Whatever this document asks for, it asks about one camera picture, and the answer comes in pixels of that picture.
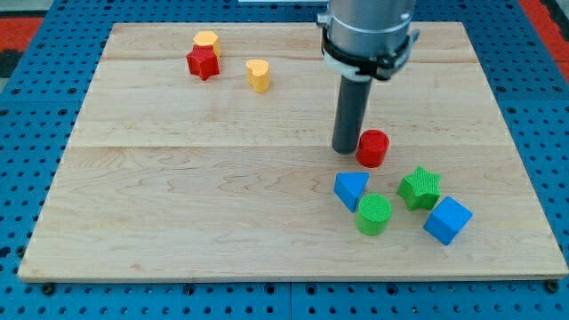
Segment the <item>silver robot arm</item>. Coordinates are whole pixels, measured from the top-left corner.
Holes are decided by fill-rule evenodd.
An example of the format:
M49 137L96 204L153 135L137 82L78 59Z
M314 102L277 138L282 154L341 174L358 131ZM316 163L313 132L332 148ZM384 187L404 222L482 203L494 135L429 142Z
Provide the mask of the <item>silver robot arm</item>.
M329 0L317 15L325 62L348 80L389 80L408 61L414 0Z

